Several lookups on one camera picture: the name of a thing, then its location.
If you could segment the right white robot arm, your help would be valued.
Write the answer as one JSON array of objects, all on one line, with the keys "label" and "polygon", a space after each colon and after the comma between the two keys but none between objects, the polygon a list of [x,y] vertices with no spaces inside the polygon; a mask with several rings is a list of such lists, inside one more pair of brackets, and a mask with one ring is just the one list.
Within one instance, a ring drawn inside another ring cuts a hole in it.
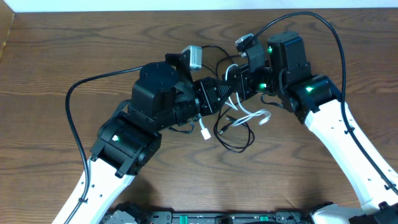
[{"label": "right white robot arm", "polygon": [[384,160],[354,120],[341,92],[325,75],[312,75],[304,44],[296,32],[267,40],[253,34],[236,48],[248,64],[229,73],[242,99],[255,93],[278,96],[283,109],[321,140],[354,188],[360,208],[324,203],[313,207],[311,223],[397,223],[397,172]]}]

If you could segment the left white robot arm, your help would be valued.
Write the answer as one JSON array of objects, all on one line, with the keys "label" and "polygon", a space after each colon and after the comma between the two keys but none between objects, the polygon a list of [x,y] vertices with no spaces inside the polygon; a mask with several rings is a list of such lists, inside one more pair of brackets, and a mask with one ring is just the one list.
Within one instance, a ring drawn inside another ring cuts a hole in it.
[{"label": "left white robot arm", "polygon": [[87,156],[73,122],[70,100],[76,87],[98,80],[74,83],[65,97],[65,112],[82,162],[83,173],[54,223],[99,223],[108,208],[132,183],[160,149],[161,131],[200,121],[221,109],[235,90],[234,82],[206,77],[192,80],[184,65],[153,62],[137,67],[131,99],[120,102],[97,133]]}]

